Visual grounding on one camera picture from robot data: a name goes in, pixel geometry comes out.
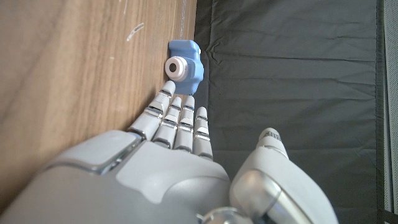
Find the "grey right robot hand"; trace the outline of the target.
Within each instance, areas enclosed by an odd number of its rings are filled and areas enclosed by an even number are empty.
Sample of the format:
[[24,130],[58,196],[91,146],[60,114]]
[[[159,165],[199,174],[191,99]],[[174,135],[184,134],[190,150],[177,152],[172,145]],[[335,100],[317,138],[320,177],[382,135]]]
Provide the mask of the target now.
[[205,108],[168,81],[127,131],[50,161],[2,223],[336,223],[322,189],[267,128],[230,178],[213,159]]

